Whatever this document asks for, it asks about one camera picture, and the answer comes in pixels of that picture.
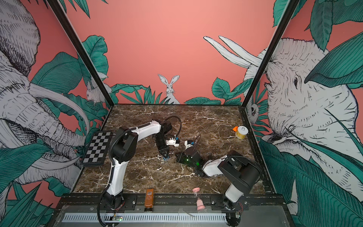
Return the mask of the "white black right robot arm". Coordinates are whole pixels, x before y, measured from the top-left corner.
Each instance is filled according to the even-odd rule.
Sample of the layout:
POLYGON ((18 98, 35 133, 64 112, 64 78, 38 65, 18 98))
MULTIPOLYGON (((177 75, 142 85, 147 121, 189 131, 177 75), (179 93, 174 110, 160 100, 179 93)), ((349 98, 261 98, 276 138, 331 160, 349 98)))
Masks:
POLYGON ((261 166, 254 160, 244 157, 235 150, 214 160, 203 160, 194 146, 176 153, 176 161, 192 168, 203 178, 223 175, 230 182, 225 192, 225 202, 237 203, 242 196, 250 193, 262 175, 261 166))

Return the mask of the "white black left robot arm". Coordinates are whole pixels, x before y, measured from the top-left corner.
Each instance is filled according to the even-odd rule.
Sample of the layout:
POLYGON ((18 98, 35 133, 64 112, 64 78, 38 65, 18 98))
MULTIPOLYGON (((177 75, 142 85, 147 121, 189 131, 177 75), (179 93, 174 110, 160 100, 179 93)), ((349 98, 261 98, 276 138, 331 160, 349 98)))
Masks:
POLYGON ((169 146, 165 136, 172 130, 172 124, 167 120, 152 120, 134 128, 121 127, 111 141, 108 156, 111 170, 108 185, 101 195, 101 201, 113 210, 123 206, 123 180, 129 161, 136 153, 137 143, 148 137, 155 136, 159 154, 169 157, 169 146))

